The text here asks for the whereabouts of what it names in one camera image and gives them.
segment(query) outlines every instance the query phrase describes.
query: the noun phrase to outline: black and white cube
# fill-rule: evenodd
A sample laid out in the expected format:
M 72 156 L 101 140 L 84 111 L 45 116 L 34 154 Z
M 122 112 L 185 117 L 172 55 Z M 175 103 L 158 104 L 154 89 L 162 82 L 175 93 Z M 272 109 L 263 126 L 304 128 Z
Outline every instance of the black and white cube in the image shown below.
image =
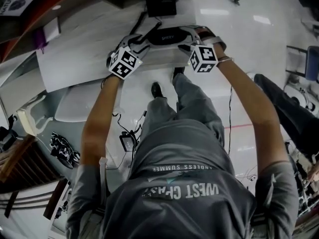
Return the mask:
M 112 56 L 109 71 L 125 80 L 141 64 L 141 60 L 139 60 L 126 48 L 120 47 Z
M 213 46 L 195 46 L 188 65 L 195 73 L 209 73 L 218 64 L 218 59 Z

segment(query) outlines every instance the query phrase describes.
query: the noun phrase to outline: black pants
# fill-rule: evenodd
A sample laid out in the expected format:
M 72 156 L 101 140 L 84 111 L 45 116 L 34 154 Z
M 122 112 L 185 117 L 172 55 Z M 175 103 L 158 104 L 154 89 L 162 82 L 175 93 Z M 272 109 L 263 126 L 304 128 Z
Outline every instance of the black pants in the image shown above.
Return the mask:
M 280 124 L 284 127 L 297 149 L 309 160 L 319 151 L 319 119 L 287 96 L 275 83 L 256 74 L 255 83 L 264 91 L 275 106 Z

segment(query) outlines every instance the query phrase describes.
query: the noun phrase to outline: black shoe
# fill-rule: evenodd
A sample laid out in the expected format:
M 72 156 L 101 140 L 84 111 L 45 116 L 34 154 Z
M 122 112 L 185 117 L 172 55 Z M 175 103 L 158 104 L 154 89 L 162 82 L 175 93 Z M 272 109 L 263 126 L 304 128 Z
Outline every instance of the black shoe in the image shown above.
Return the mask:
M 177 74 L 184 74 L 185 67 L 175 67 L 174 69 L 174 74 L 173 74 L 173 79 Z
M 161 87 L 158 82 L 154 82 L 152 84 L 152 95 L 154 98 L 163 98 L 163 94 L 161 93 Z

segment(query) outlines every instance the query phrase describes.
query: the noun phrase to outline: chair backrest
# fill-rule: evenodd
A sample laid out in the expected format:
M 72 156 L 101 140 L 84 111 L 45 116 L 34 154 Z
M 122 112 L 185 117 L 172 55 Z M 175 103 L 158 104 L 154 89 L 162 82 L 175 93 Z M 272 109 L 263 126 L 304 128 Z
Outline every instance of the chair backrest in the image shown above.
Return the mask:
M 316 81 L 319 74 L 319 47 L 309 46 L 306 60 L 305 78 L 309 81 Z

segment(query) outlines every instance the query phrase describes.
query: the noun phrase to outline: blue chair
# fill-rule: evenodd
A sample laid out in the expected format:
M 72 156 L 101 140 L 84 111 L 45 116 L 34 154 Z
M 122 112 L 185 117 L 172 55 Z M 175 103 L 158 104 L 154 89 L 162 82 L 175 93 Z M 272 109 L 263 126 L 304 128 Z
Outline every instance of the blue chair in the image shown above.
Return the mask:
M 305 73 L 293 72 L 286 70 L 286 72 L 304 77 L 306 80 L 318 81 L 319 74 L 319 47 L 318 46 L 309 46 L 308 50 L 300 49 L 293 46 L 287 46 L 287 48 L 297 50 L 299 52 L 305 53 L 306 57 L 306 68 Z

